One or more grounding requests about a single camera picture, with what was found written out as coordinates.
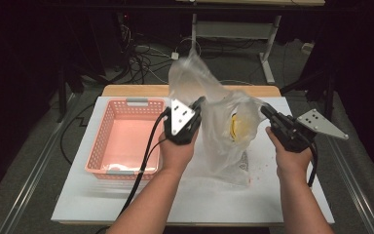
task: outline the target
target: pink basket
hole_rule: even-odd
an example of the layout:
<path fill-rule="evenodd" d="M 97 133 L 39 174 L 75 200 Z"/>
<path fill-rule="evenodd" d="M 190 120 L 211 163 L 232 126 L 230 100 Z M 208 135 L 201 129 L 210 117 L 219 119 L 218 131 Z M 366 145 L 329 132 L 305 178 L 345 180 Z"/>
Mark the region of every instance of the pink basket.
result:
<path fill-rule="evenodd" d="M 86 171 L 97 178 L 135 179 L 151 130 L 165 109 L 158 98 L 113 98 L 107 103 Z M 159 124 L 151 148 L 163 132 Z M 151 179 L 160 165 L 160 147 L 151 153 L 143 179 Z"/>

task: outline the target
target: hand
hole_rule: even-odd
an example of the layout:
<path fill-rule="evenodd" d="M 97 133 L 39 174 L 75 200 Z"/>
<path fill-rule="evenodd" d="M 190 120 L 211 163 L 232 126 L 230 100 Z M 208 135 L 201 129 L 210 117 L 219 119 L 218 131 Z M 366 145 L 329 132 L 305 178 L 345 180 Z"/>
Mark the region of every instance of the hand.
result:
<path fill-rule="evenodd" d="M 307 148 L 300 153 L 286 151 L 270 127 L 266 128 L 266 133 L 276 148 L 279 179 L 290 179 L 306 183 L 306 170 L 312 159 L 311 149 Z"/>
<path fill-rule="evenodd" d="M 196 130 L 190 144 L 177 145 L 170 140 L 165 140 L 160 144 L 160 149 L 163 155 L 162 171 L 170 171 L 178 176 L 183 174 L 188 163 L 193 158 L 194 144 L 198 134 L 199 130 Z M 159 140 L 165 138 L 166 135 L 162 133 Z"/>

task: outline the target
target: triangular metal plate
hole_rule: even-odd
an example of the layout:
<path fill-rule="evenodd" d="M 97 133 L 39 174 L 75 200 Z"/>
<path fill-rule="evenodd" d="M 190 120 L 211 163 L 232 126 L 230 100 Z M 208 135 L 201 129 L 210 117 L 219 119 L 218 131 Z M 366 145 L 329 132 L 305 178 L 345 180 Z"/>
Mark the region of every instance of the triangular metal plate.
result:
<path fill-rule="evenodd" d="M 177 99 L 171 100 L 171 134 L 176 136 L 193 118 L 195 111 Z"/>
<path fill-rule="evenodd" d="M 341 139 L 348 139 L 349 136 L 344 134 L 317 110 L 312 109 L 305 114 L 299 116 L 297 121 L 312 130 L 315 133 L 325 134 L 331 137 L 338 137 Z"/>

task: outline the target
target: white table leg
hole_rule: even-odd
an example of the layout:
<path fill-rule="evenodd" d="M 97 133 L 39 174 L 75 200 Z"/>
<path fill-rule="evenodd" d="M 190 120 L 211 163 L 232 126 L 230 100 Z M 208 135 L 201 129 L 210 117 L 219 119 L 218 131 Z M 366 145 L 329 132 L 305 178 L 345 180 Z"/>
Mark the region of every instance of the white table leg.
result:
<path fill-rule="evenodd" d="M 281 22 L 281 16 L 275 17 L 275 22 L 272 25 L 272 29 L 270 31 L 269 39 L 267 42 L 267 48 L 265 53 L 260 53 L 260 62 L 263 67 L 263 71 L 266 77 L 266 81 L 268 84 L 273 85 L 275 84 L 275 79 L 273 78 L 272 70 L 270 69 L 270 65 L 268 62 L 269 54 L 272 50 L 273 43 L 275 42 L 276 33 L 279 29 L 279 23 Z"/>

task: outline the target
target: clear plastic bag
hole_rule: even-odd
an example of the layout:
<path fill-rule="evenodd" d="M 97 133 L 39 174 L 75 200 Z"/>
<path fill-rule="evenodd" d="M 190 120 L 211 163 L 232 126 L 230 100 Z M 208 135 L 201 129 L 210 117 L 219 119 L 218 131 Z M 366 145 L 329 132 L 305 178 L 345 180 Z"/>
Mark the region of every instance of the clear plastic bag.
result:
<path fill-rule="evenodd" d="M 169 97 L 202 104 L 202 135 L 209 170 L 224 181 L 249 183 L 245 150 L 264 120 L 263 101 L 243 91 L 229 91 L 211 74 L 195 51 L 173 63 L 168 74 Z"/>

